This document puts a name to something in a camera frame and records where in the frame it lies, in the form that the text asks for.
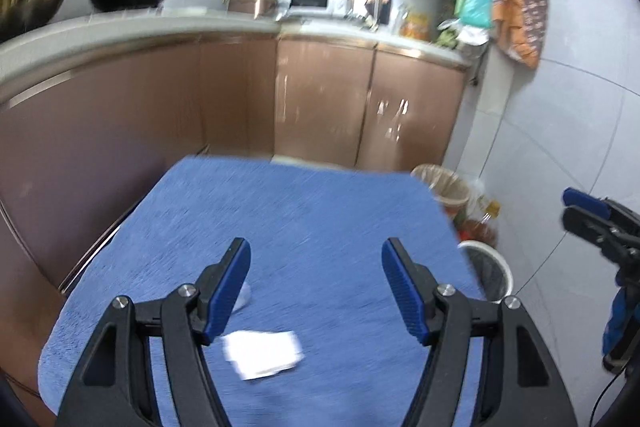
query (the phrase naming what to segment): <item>microwave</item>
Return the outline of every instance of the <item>microwave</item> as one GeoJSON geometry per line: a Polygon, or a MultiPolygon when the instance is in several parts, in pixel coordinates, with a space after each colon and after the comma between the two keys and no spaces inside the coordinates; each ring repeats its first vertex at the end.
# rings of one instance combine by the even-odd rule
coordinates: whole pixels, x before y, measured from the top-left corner
{"type": "Polygon", "coordinates": [[[290,0],[288,15],[344,17],[346,7],[346,0],[290,0]]]}

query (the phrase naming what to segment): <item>blue tablecloth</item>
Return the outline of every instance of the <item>blue tablecloth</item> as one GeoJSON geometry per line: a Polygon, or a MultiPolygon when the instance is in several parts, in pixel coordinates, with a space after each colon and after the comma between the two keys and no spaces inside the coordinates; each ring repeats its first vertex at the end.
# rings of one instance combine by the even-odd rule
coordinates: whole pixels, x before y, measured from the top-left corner
{"type": "MultiPolygon", "coordinates": [[[[44,402],[57,411],[68,379],[116,295],[165,296],[217,262],[234,237],[252,247],[252,300],[236,330],[295,331],[305,359],[242,381],[217,340],[205,354],[235,426],[394,427],[402,423],[428,350],[404,328],[382,269],[387,237],[467,296],[478,283],[429,189],[408,174],[316,171],[231,158],[185,158],[126,219],[71,293],[40,358],[44,402]]],[[[481,341],[472,342],[456,425],[468,425],[481,341]]],[[[165,427],[178,425],[161,344],[152,363],[165,427]]]]}

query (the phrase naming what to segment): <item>metal screw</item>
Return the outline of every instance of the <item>metal screw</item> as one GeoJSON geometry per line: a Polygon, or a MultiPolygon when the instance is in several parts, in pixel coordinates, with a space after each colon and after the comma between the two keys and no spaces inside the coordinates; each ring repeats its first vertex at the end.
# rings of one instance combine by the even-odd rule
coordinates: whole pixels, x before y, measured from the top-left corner
{"type": "Polygon", "coordinates": [[[509,295],[508,297],[505,297],[504,303],[507,305],[507,308],[510,310],[517,310],[522,305],[522,303],[520,302],[520,299],[518,299],[517,297],[514,297],[513,295],[509,295]]]}
{"type": "Polygon", "coordinates": [[[196,286],[193,284],[183,284],[178,288],[178,295],[180,297],[191,297],[196,293],[196,286]]]}
{"type": "Polygon", "coordinates": [[[456,292],[456,287],[452,284],[441,284],[438,286],[438,293],[443,297],[450,297],[456,292]]]}
{"type": "Polygon", "coordinates": [[[117,310],[121,310],[126,308],[129,305],[129,299],[127,299],[124,295],[120,295],[111,301],[111,306],[116,308],[117,310]]]}

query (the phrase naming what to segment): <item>trash can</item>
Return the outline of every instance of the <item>trash can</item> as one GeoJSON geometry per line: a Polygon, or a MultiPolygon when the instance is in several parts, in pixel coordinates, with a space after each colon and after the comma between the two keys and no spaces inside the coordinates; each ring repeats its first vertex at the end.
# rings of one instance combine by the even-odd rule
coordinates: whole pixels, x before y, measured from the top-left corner
{"type": "Polygon", "coordinates": [[[439,165],[424,164],[418,165],[411,175],[429,185],[451,219],[466,208],[471,189],[455,172],[439,165]]]}
{"type": "Polygon", "coordinates": [[[494,248],[479,241],[463,241],[458,249],[473,266],[488,301],[500,302],[513,293],[513,273],[494,248]]]}

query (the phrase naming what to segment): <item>white countertop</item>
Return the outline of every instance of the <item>white countertop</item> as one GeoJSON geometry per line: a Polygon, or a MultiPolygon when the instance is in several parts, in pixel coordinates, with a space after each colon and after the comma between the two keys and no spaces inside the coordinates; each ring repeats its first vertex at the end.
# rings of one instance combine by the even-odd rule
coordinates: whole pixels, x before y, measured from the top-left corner
{"type": "Polygon", "coordinates": [[[96,14],[44,26],[0,45],[0,84],[14,76],[75,53],[153,36],[201,31],[255,32],[357,38],[433,57],[452,66],[469,66],[458,52],[385,32],[369,32],[339,22],[276,23],[251,15],[203,9],[139,10],[96,14]]]}

